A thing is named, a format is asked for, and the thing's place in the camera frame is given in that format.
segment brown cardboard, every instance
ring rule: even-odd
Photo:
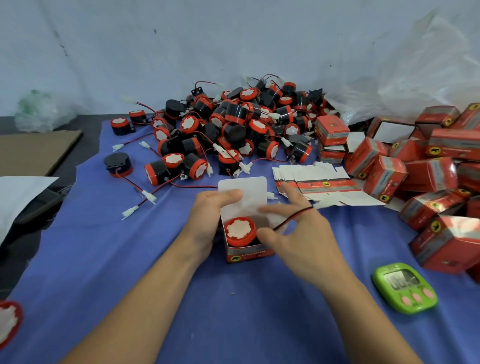
[[[48,176],[80,130],[0,135],[0,176]]]

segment person's left arm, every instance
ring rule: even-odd
[[[220,208],[241,196],[199,193],[172,245],[61,363],[154,363],[195,270],[212,250]]]

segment person's right arm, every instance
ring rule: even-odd
[[[287,183],[282,187],[290,205],[265,205],[259,209],[261,212],[289,217],[311,205]],[[322,291],[350,360],[370,364],[421,363],[349,268],[327,219],[313,209],[295,220],[298,226],[290,235],[262,228],[257,237],[270,246],[293,273]]]

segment person's right hand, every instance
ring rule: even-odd
[[[288,183],[282,183],[289,205],[272,204],[258,208],[285,218],[311,206],[310,202]],[[269,228],[257,231],[260,242],[271,247],[290,270],[317,286],[328,284],[334,275],[351,272],[343,258],[327,219],[315,210],[307,210],[295,218],[296,229],[290,235],[280,235]]]

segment open box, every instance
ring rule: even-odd
[[[274,251],[268,246],[260,243],[255,237],[253,241],[245,247],[234,247],[227,243],[227,234],[225,232],[225,223],[233,218],[248,217],[256,229],[274,228],[279,225],[284,218],[275,214],[260,214],[257,211],[258,206],[267,204],[267,179],[265,177],[250,177],[240,179],[226,179],[218,182],[219,191],[228,191],[239,189],[243,192],[242,199],[220,210],[220,218],[224,227],[225,250],[228,263],[237,263],[244,260],[262,258],[273,255]],[[282,233],[286,225],[277,230]]]

